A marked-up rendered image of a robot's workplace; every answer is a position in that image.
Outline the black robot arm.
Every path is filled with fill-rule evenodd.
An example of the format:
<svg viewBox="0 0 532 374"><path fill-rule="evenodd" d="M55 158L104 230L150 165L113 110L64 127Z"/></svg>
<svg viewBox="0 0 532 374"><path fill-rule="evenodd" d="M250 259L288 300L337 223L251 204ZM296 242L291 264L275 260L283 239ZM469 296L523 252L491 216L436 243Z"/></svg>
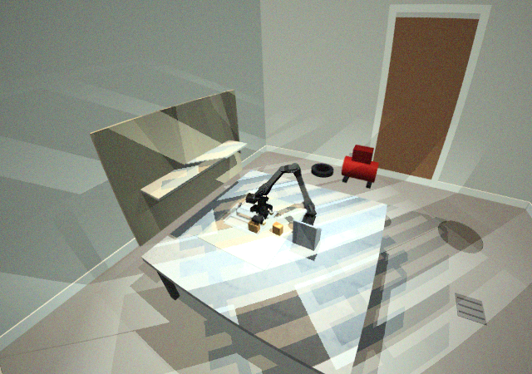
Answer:
<svg viewBox="0 0 532 374"><path fill-rule="evenodd" d="M284 173L294 173L294 175L295 175L295 177L296 177L296 179L298 181L298 185L299 185L299 187L301 189L301 192L303 194L304 209L307 210L307 213L305 213L303 215L302 222L305 223L305 224L309 224L309 225L314 226L313 224L314 224L314 221L316 219L315 215L317 213L315 211L315 206L314 206L313 202L308 197L308 191L307 191L307 188L306 188L306 186L305 186L305 184L303 182L301 169L300 169L300 166L299 166L298 163L293 163L291 165L280 166L279 169L276 171L276 173L269 179L269 181L264 183L263 185L261 185L259 187L259 190L255 194L251 194L251 193L247 194L246 199L245 199L246 203L254 204L249 209L250 212L251 213L256 212L256 214L258 214L258 208L256 208L256 207L257 206L258 207L266 206L266 201L268 201L269 197L267 197L265 195L268 195L268 193L272 189L273 185L278 181L278 179ZM257 201L258 201L258 204L255 204L255 203L257 203Z"/></svg>

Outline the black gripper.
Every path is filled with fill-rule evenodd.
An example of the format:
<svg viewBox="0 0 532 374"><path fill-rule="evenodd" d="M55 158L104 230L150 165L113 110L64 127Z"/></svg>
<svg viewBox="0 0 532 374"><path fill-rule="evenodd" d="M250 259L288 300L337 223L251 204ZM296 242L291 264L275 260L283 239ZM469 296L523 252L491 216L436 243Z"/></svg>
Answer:
<svg viewBox="0 0 532 374"><path fill-rule="evenodd" d="M271 204L266 204L266 206L264 207L256 207L258 208L258 216L255 215L251 220L254 221L255 223L263 223L264 220L266 220L266 218L268 217L270 211L269 210L272 210L273 209L273 206ZM264 218L264 219L263 219Z"/></svg>

